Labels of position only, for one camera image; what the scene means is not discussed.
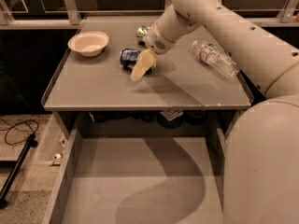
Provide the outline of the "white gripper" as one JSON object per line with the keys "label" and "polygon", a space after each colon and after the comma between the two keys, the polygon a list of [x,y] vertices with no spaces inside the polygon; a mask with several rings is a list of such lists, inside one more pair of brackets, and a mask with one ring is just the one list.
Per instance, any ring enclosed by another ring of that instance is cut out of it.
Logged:
{"label": "white gripper", "polygon": [[143,50],[138,56],[130,75],[132,81],[138,81],[153,65],[156,64],[157,54],[165,54],[175,46],[173,42],[166,40],[162,36],[157,23],[151,25],[142,40],[148,49]]}

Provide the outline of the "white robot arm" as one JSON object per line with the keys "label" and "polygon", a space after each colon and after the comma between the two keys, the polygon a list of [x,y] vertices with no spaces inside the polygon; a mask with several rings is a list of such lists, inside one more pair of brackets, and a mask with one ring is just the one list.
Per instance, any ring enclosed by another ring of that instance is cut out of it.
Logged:
{"label": "white robot arm", "polygon": [[299,58],[297,50],[222,5],[172,0],[152,24],[131,74],[140,79],[159,54],[203,25],[264,95],[226,140],[223,224],[299,224]]}

